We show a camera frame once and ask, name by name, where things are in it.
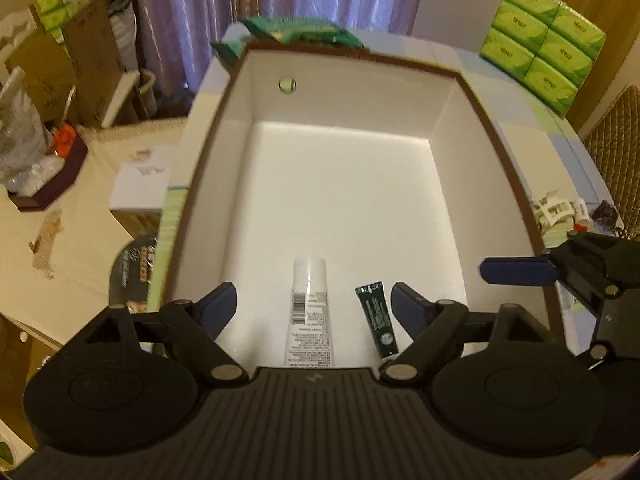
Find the dark brown hair clip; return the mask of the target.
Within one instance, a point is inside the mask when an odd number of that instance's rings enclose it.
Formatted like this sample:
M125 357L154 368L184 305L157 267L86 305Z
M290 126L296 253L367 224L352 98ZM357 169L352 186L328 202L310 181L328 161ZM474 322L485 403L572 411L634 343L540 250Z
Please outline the dark brown hair clip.
M591 211L591 218L599 226L603 226L605 229L612 231L616 228L620 215L612 204L607 200L602 200L602 202Z

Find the white hair claw clip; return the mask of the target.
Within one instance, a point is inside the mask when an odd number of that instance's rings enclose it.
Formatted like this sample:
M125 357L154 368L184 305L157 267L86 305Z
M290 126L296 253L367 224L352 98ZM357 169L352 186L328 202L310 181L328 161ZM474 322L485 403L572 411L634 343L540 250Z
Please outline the white hair claw clip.
M572 203L559 196L559 191L548 192L540 200L532 201L534 218L541 234L547 233L559 223L574 220L574 208Z

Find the quilted brown chair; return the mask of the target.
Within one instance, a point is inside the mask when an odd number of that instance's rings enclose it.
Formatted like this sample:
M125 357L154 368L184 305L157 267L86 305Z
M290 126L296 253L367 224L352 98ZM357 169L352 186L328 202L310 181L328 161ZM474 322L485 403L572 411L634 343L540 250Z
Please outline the quilted brown chair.
M639 88L627 86L584 144L632 240L639 239Z

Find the green wet wipes packets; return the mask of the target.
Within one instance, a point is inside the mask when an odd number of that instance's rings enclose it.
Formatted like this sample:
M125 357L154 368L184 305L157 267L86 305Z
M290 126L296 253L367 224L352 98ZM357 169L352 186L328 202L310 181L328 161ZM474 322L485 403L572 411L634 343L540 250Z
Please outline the green wet wipes packets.
M323 18L284 18L252 15L240 23L248 34L237 40L212 42L214 55L228 68L235 66L246 46L256 41L278 44L311 44L332 48L363 49L363 43L347 29Z

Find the cardboard box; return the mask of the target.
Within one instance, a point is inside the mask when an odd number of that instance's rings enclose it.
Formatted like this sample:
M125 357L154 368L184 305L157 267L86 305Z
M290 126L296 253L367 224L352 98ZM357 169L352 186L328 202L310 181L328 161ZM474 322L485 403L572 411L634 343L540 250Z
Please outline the cardboard box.
M8 70L19 68L29 99L43 122L58 122L70 90L70 117L84 126L102 126L117 114L118 86L124 66L106 7L90 0L62 26L64 44L37 30L4 60Z

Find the dark green small tube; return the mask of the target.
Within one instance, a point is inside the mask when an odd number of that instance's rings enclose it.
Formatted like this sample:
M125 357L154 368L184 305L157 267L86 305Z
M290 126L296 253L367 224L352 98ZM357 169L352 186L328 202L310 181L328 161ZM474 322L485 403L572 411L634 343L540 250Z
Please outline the dark green small tube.
M398 347L385 300L383 283L375 282L359 286L355 292L366 317L378 355L381 359L394 356L398 353Z

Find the white blue toothpaste tube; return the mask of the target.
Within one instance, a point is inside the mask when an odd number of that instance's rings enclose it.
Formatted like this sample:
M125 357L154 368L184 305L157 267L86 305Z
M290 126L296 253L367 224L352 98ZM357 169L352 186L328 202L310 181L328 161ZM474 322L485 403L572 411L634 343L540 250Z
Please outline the white blue toothpaste tube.
M334 354L326 262L323 258L294 260L291 299L285 365L331 368Z

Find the brown open storage box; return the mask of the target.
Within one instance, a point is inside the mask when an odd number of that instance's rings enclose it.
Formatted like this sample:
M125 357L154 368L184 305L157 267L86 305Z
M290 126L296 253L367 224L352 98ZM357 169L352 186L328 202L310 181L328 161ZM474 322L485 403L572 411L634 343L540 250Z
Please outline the brown open storage box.
M376 367L356 288L404 282L473 311L520 304L562 334L551 287L498 286L492 256L544 249L497 128L453 70L369 52L256 46L222 96L186 186L162 297L229 281L219 344L246 368L281 366L293 263L326 262L334 363Z

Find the green tissue pack stack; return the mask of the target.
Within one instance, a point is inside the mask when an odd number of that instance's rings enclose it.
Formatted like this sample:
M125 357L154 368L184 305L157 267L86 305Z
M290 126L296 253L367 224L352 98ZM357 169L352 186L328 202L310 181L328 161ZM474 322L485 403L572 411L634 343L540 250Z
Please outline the green tissue pack stack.
M565 117L606 33L561 0L501 0L480 57Z

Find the clear plastic bag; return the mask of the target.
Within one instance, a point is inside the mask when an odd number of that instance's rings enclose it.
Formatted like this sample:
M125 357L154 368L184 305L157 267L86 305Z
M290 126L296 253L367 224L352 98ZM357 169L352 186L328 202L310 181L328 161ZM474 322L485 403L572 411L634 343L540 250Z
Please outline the clear plastic bag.
M15 67L1 90L1 185L21 197L35 195L63 168L48 153L52 136L26 92L25 73Z

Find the white small box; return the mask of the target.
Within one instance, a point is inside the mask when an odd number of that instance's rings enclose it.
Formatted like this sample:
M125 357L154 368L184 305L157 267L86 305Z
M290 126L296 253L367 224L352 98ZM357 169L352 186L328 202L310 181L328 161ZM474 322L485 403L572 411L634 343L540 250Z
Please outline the white small box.
M168 182L166 162L125 162L115 179L108 209L132 237L156 233Z

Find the white small roll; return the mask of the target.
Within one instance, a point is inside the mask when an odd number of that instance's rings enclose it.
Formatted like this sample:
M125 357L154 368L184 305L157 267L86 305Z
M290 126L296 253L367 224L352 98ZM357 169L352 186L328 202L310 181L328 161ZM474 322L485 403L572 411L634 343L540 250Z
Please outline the white small roll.
M590 215L587 209L586 202L581 197L577 197L573 202L573 208L575 223L580 224L581 226L589 226Z

